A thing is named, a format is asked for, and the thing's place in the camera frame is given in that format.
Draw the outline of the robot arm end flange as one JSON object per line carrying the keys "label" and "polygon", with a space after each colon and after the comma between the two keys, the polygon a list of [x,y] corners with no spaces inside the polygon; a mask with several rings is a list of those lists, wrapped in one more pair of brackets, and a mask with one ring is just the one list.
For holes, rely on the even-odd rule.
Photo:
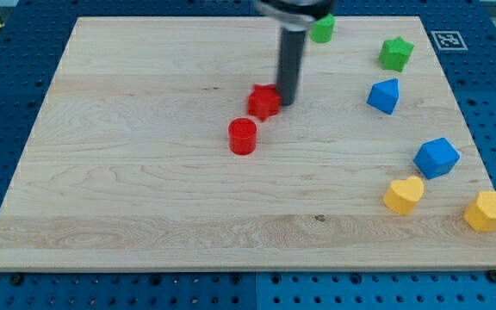
{"label": "robot arm end flange", "polygon": [[307,30],[332,12],[335,0],[254,0],[256,11],[294,31]]}

